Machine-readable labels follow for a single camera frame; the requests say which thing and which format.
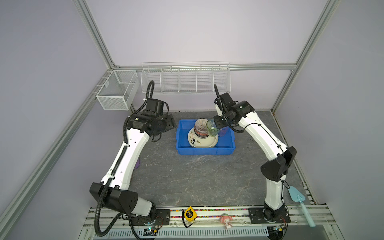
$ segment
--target tape measure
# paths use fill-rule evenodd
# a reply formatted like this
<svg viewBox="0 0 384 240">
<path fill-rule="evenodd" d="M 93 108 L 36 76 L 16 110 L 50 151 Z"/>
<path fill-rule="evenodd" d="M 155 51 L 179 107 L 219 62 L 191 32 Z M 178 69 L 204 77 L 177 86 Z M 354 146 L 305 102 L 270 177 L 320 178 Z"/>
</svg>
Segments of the tape measure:
<svg viewBox="0 0 384 240">
<path fill-rule="evenodd" d="M 188 222 L 192 222 L 197 217 L 197 214 L 195 210 L 193 210 L 192 207 L 187 208 L 187 210 L 184 212 L 184 217 Z"/>
</svg>

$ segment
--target my melody figurine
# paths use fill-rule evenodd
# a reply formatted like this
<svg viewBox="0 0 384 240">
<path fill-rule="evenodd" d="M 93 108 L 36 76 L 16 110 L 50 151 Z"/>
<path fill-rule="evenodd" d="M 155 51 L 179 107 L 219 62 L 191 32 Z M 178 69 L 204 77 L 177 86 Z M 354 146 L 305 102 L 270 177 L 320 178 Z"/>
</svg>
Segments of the my melody figurine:
<svg viewBox="0 0 384 240">
<path fill-rule="evenodd" d="M 233 218 L 228 214 L 223 214 L 223 216 L 220 218 L 220 222 L 225 224 L 225 229 L 230 229 L 232 227 L 232 220 Z"/>
</svg>

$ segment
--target mesh basket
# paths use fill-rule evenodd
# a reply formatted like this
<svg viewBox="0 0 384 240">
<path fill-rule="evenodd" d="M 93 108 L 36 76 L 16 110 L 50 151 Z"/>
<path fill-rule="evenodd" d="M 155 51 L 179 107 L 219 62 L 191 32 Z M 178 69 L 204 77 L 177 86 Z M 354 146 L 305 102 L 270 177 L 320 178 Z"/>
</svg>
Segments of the mesh basket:
<svg viewBox="0 0 384 240">
<path fill-rule="evenodd" d="M 96 97 L 105 110 L 129 110 L 139 85 L 136 71 L 113 70 Z"/>
<path fill-rule="evenodd" d="M 231 91 L 229 63 L 171 65 L 143 63 L 141 74 L 142 92 L 150 81 L 155 82 L 154 93 L 214 93 Z"/>
</svg>

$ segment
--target wire rack compartment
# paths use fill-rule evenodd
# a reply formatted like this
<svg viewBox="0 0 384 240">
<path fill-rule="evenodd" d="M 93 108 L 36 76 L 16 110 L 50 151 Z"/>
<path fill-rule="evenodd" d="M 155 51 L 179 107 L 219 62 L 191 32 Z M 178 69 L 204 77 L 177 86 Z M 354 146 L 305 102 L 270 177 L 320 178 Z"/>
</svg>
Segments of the wire rack compartment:
<svg viewBox="0 0 384 240">
<path fill-rule="evenodd" d="M 113 70 L 96 97 L 105 110 L 129 110 L 139 85 L 136 71 Z"/>
<path fill-rule="evenodd" d="M 155 82 L 154 93 L 214 93 L 231 91 L 229 63 L 143 63 L 141 90 Z"/>
</svg>

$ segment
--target plate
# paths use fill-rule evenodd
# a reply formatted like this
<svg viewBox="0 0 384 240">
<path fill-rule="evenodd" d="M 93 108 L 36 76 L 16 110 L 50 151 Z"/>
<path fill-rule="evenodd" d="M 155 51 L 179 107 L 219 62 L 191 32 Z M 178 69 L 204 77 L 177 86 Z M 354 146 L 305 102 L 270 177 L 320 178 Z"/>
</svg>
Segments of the plate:
<svg viewBox="0 0 384 240">
<path fill-rule="evenodd" d="M 195 128 L 192 128 L 188 133 L 188 142 L 192 147 L 214 147 L 218 142 L 218 136 L 200 138 L 195 134 Z"/>
</svg>

